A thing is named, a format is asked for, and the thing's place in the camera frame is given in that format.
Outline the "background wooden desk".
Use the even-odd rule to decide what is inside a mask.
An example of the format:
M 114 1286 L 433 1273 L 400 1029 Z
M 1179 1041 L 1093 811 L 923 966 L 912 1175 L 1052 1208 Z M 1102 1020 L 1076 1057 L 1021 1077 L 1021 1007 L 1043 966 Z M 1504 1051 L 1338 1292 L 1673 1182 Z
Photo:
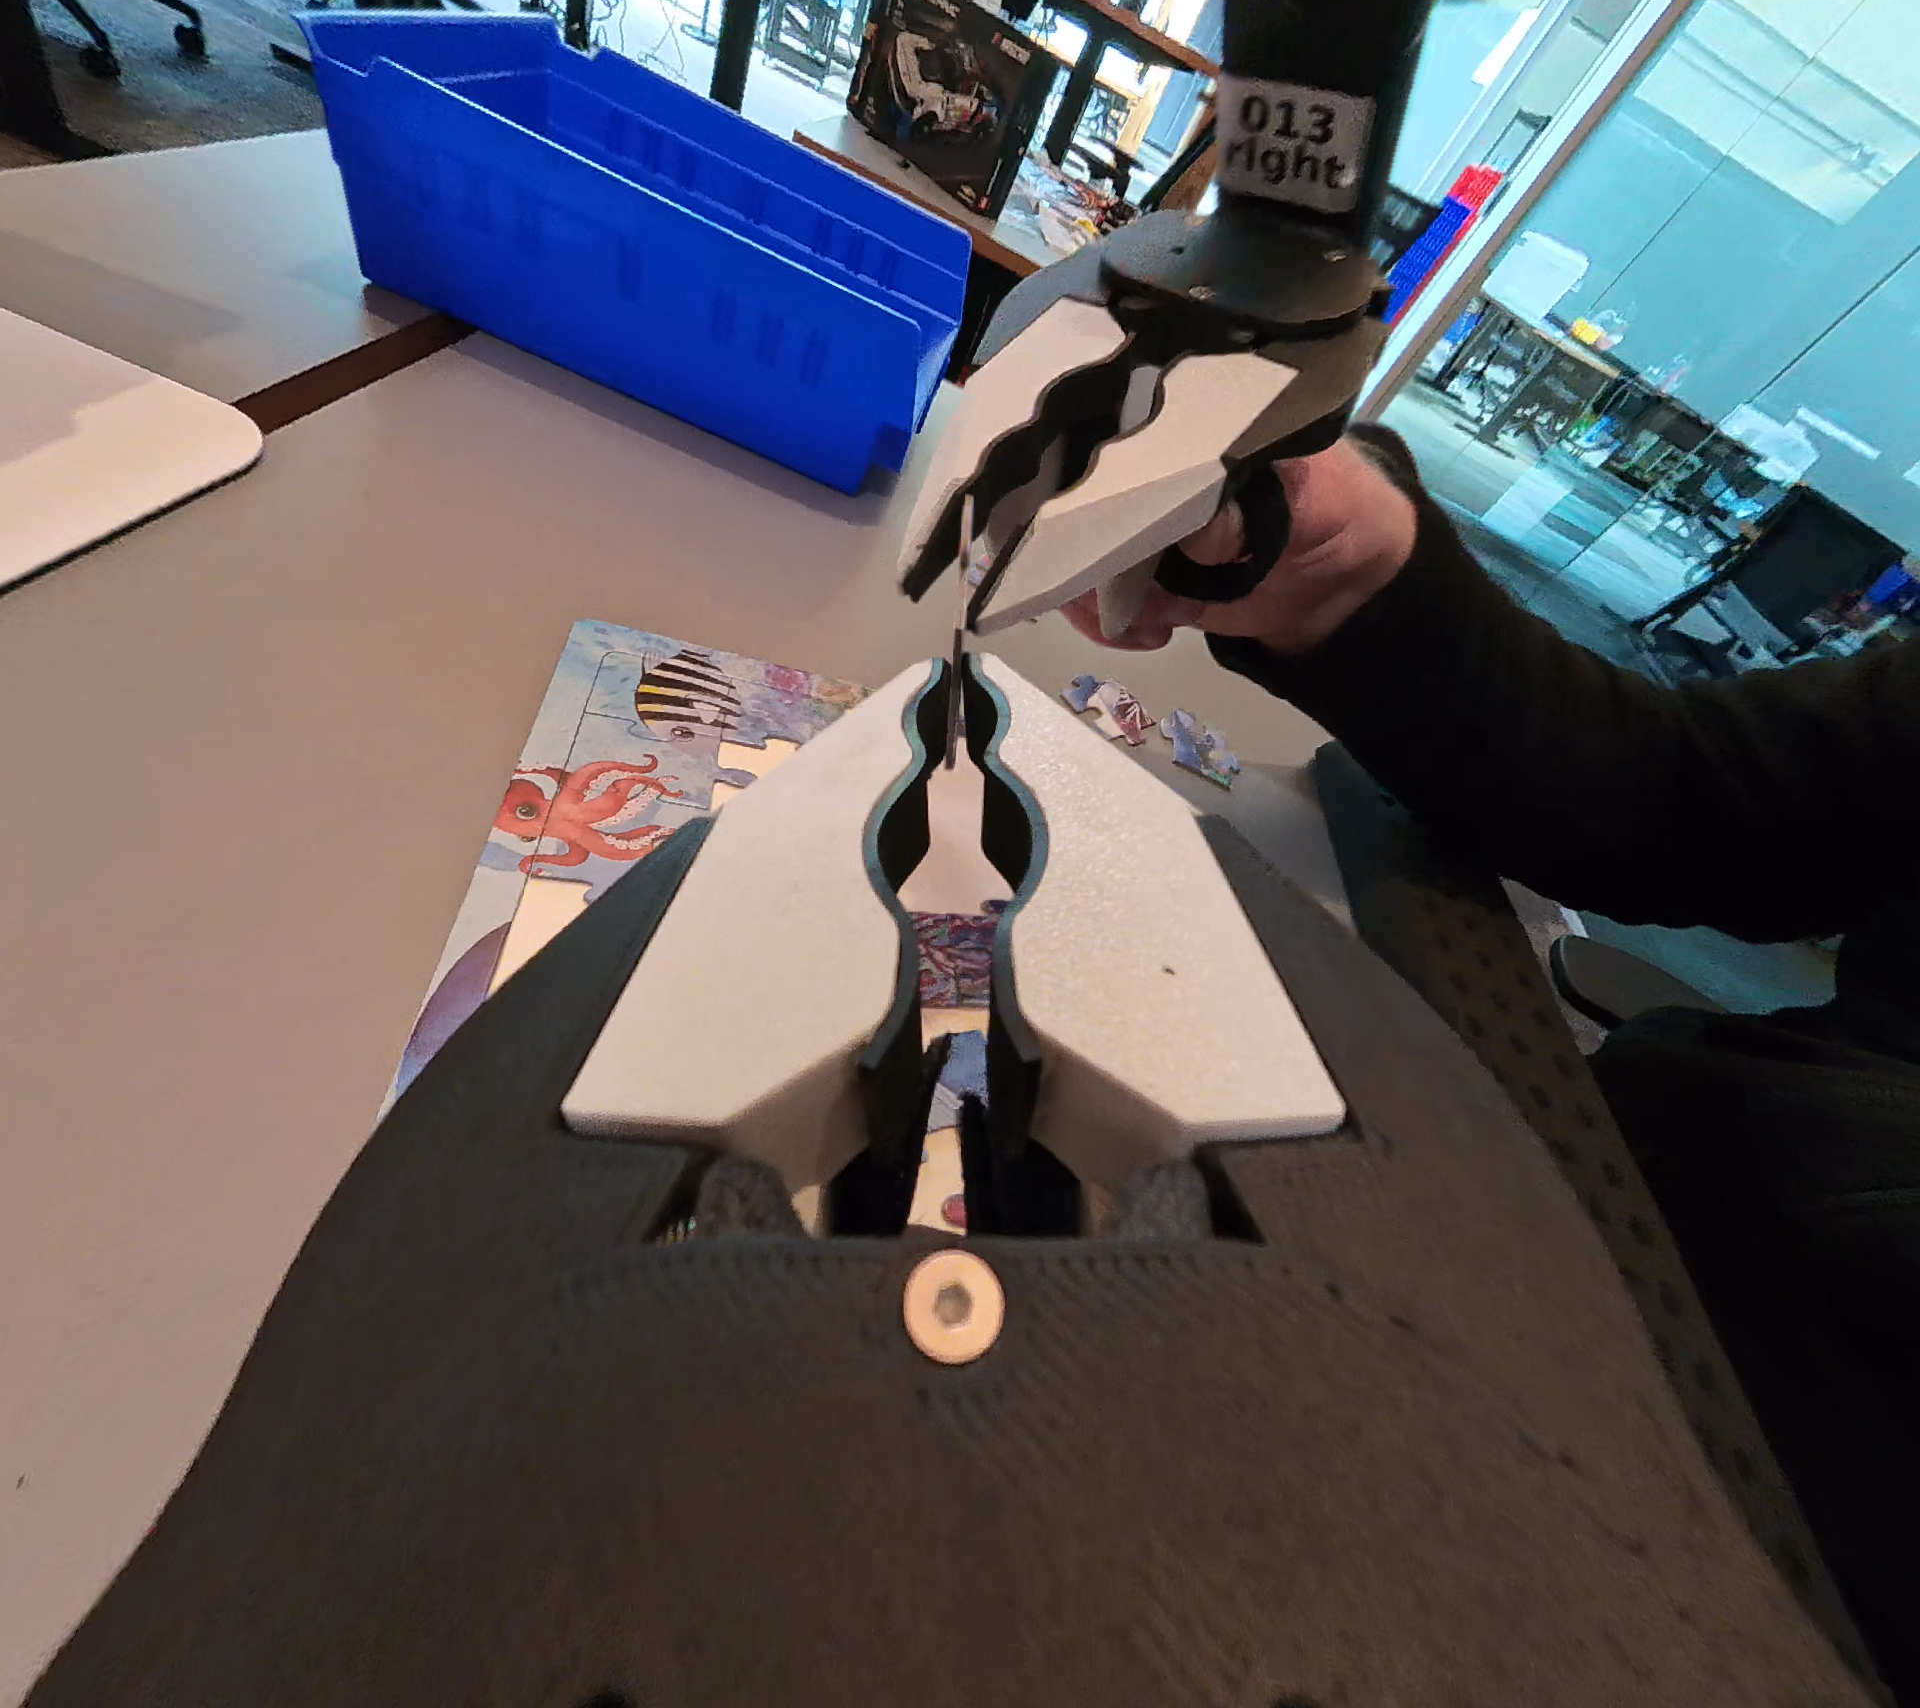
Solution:
M 1117 46 L 1135 62 L 1172 68 L 1182 75 L 1219 79 L 1219 62 L 1196 50 L 1172 42 L 1164 31 L 1143 24 L 1135 14 L 1122 11 L 1113 0 L 1045 0 L 1056 14 L 1072 18 L 1084 31 L 1084 43 L 1068 72 L 1060 110 L 1045 128 L 1045 157 L 1068 165 L 1068 151 L 1079 133 L 1082 117 L 1098 84 L 1102 55 Z

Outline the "striped fish puzzle piece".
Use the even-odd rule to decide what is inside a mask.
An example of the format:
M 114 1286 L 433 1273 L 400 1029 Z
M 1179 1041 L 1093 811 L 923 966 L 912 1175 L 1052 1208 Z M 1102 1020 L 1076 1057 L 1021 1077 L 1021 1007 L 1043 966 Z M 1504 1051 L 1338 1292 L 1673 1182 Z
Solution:
M 588 712 L 631 706 L 655 735 L 665 735 L 670 720 L 692 720 L 724 728 L 735 745 L 759 748 L 779 735 L 757 739 L 735 735 L 740 720 L 739 675 L 753 661 L 670 642 L 613 649 L 592 675 Z

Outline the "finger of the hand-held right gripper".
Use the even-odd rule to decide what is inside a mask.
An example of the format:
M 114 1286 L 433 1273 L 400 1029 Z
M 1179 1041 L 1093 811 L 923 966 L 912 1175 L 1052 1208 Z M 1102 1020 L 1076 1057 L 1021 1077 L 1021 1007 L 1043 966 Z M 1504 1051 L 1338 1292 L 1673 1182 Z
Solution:
M 1219 512 L 1238 442 L 1297 382 L 1261 353 L 1187 353 L 1157 376 L 1154 409 L 1102 442 L 1086 472 L 1049 494 L 995 545 L 968 630 L 995 634 L 1146 564 Z
M 1117 432 L 1138 336 L 1100 305 L 1052 305 L 975 369 L 935 432 L 906 516 L 898 583 L 920 602 L 957 567 L 964 510 L 1004 557 L 1072 462 Z

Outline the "person's black clothing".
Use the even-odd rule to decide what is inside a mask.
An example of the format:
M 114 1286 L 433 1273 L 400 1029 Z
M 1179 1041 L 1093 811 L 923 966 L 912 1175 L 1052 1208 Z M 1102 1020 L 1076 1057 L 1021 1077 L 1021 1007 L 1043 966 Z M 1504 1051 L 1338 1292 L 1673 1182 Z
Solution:
M 1825 1007 L 1656 1007 L 1595 1068 L 1888 1689 L 1916 1702 L 1917 959 L 1855 938 Z

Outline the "striped purple puzzle piece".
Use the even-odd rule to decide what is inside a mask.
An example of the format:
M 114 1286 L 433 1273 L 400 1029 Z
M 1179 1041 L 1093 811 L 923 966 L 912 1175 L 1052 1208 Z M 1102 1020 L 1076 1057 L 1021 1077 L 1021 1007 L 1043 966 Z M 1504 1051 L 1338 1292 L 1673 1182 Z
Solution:
M 964 501 L 964 523 L 957 543 L 957 615 L 950 638 L 950 671 L 947 671 L 947 748 L 945 771 L 951 772 L 967 745 L 967 712 L 968 712 L 968 657 L 975 638 L 975 606 L 983 600 L 986 579 L 991 574 L 991 545 L 975 530 L 975 501 Z

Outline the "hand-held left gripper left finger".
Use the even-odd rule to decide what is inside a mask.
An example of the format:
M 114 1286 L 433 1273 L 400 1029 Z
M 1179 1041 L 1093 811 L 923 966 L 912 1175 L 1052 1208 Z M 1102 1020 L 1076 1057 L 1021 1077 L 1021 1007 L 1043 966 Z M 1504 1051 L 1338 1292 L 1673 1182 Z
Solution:
M 563 1100 L 572 1133 L 692 1145 L 914 1201 L 931 1093 L 901 887 L 931 849 L 950 657 L 766 771 L 700 846 Z

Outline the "blue plastic bin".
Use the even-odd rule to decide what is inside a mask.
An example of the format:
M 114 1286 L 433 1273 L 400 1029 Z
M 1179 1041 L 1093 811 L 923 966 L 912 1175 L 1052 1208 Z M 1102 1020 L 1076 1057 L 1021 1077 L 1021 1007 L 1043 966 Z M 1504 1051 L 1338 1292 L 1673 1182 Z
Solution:
M 906 467 L 961 224 L 547 17 L 303 36 L 364 279 L 843 494 Z

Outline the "black printed cardboard box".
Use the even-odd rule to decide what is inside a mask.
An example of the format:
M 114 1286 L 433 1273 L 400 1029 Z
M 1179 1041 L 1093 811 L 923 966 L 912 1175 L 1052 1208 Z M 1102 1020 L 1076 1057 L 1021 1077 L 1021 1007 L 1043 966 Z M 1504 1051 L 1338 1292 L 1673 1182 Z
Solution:
M 975 0 L 871 0 L 847 110 L 964 209 L 998 218 L 1063 72 Z

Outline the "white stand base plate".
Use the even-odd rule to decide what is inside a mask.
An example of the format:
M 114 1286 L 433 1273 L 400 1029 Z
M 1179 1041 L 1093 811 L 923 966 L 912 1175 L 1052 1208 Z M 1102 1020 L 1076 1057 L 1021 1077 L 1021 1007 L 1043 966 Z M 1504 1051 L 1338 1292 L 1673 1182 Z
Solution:
M 237 406 L 2 309 L 2 589 L 251 472 Z

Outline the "person's right hand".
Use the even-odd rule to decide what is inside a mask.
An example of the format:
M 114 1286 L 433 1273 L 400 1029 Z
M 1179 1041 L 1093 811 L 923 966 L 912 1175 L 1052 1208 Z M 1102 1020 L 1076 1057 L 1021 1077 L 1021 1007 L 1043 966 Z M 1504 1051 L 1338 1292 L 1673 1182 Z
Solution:
M 1405 442 L 1386 425 L 1355 421 L 1316 456 L 1276 462 L 1290 501 L 1290 543 L 1268 576 L 1234 602 L 1198 602 L 1150 587 L 1138 615 L 1109 630 L 1098 591 L 1063 617 L 1089 642 L 1146 652 L 1179 630 L 1250 642 L 1271 654 L 1307 654 L 1379 595 L 1419 539 L 1420 476 Z

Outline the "person's right forearm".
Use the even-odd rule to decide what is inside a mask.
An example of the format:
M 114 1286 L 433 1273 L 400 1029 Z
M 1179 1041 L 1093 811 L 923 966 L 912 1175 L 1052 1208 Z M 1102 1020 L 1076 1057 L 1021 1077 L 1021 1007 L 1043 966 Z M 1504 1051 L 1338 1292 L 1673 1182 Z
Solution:
M 1523 608 L 1420 490 L 1405 571 L 1319 646 L 1208 645 L 1564 904 L 1917 946 L 1916 638 L 1665 689 Z

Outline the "purple pink coral puzzle piece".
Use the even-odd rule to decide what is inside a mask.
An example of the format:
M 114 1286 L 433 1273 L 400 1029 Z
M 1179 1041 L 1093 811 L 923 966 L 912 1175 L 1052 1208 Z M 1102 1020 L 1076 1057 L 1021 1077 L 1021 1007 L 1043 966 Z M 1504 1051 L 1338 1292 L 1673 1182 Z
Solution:
M 739 675 L 739 738 L 806 742 L 871 696 L 861 682 L 781 664 L 753 661 Z

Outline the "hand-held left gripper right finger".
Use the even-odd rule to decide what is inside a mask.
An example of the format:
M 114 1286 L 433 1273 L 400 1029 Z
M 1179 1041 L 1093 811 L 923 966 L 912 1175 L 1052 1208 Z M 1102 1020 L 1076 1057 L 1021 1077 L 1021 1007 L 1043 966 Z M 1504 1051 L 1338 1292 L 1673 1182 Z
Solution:
M 991 963 L 987 1144 L 1119 1188 L 1198 1149 L 1323 1137 L 1348 1104 L 1198 815 L 998 654 L 964 657 Z

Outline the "red coral puzzle piece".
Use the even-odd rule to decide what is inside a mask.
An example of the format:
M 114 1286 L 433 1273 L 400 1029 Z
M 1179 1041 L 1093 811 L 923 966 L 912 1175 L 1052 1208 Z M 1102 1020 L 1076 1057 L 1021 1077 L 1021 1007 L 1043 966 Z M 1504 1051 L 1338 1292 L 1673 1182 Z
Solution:
M 998 913 L 912 909 L 925 1011 L 987 1009 Z

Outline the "background work table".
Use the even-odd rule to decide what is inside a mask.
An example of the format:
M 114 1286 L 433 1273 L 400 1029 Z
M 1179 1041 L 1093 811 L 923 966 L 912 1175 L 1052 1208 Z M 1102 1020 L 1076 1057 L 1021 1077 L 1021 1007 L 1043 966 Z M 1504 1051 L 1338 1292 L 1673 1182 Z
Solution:
M 1464 415 L 1484 443 L 1569 456 L 1641 495 L 1751 499 L 1789 487 L 1752 446 L 1630 369 L 1618 353 L 1589 349 L 1495 297 L 1475 297 L 1419 377 Z

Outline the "rack of blue small bins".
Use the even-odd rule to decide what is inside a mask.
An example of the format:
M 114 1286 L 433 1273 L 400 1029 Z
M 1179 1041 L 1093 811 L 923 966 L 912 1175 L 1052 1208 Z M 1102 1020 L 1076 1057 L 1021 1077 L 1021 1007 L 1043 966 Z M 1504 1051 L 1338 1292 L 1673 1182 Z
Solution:
M 1419 298 L 1471 217 L 1474 209 L 1455 195 L 1426 203 L 1399 186 L 1389 190 L 1374 227 L 1374 254 L 1389 283 L 1389 327 Z

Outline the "sea print puzzle tray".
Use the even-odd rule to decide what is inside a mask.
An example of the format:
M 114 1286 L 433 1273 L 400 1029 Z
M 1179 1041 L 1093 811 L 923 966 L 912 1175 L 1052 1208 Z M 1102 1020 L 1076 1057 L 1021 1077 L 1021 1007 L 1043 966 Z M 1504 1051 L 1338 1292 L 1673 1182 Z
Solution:
M 624 628 L 614 621 L 580 620 L 573 621 L 554 676 L 541 698 L 533 733 L 517 760 L 526 768 L 526 752 L 547 748 L 554 738 L 566 739 L 576 716 L 588 711 L 589 682 L 604 654 L 613 649 L 648 645 L 695 645 L 673 635 Z M 769 745 L 739 745 L 757 752 L 750 761 L 755 781 L 795 754 L 805 742 L 781 738 Z M 709 811 L 724 809 L 733 794 L 746 787 L 716 783 L 709 798 Z M 979 798 L 979 781 L 972 771 L 942 775 L 931 791 L 932 849 L 923 870 L 906 885 L 909 909 L 961 909 L 961 913 L 1001 913 L 998 879 L 986 863 L 950 867 L 950 831 L 972 820 L 972 805 Z M 517 856 L 508 856 L 511 842 L 488 831 L 467 898 L 458 909 L 445 955 L 437 966 L 432 992 L 419 1007 L 415 1031 L 400 1052 L 395 1079 L 384 1097 L 389 1108 L 408 1082 L 422 1072 L 445 1040 L 469 1020 L 469 1014 L 492 998 L 533 955 L 563 933 L 588 904 L 592 904 L 614 879 L 626 878 L 642 859 L 614 867 L 592 860 L 563 872 L 521 874 Z M 920 1185 L 914 1196 L 912 1223 L 928 1230 L 961 1236 L 968 1225 L 964 1201 L 964 1097 L 987 1093 L 986 1031 L 987 1009 L 967 1011 L 925 1011 L 925 1035 L 956 1033 L 945 1079 L 931 1101 L 931 1120 L 923 1149 Z

